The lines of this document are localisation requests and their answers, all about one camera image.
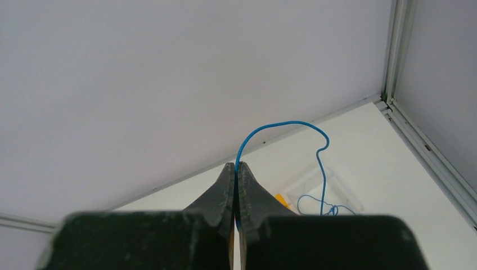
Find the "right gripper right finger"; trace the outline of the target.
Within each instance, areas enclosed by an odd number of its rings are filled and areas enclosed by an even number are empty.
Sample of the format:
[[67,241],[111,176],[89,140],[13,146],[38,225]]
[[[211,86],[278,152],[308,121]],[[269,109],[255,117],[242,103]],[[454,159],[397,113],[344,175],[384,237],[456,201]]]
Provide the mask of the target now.
[[237,170],[242,269],[427,269],[404,221],[388,215],[298,215]]

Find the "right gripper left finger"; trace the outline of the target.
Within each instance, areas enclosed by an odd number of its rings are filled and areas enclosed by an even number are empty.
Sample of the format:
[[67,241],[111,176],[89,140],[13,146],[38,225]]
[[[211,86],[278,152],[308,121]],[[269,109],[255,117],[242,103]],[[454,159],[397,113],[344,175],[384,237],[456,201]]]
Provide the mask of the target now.
[[232,269],[233,163],[180,211],[83,211],[68,215],[38,269]]

